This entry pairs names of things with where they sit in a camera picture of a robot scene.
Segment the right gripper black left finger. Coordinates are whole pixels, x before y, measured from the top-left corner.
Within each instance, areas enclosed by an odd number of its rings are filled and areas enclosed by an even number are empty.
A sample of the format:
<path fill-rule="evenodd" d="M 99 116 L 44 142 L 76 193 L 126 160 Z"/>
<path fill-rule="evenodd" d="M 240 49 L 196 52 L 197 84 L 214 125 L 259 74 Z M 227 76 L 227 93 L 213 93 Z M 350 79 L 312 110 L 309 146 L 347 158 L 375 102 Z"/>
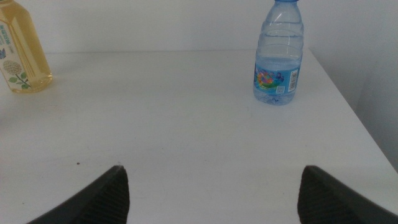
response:
<path fill-rule="evenodd" d="M 113 166 L 83 190 L 31 223 L 125 224 L 129 206 L 127 172 L 123 166 Z"/>

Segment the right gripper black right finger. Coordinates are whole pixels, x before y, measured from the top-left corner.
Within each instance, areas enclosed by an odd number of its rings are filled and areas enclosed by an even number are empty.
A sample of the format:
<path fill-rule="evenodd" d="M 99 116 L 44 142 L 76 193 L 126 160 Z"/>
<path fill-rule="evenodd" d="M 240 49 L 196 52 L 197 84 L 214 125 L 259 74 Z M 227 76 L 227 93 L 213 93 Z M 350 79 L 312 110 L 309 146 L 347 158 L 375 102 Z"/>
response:
<path fill-rule="evenodd" d="M 306 224 L 397 224 L 397 215 L 317 166 L 302 172 L 297 211 Z"/>

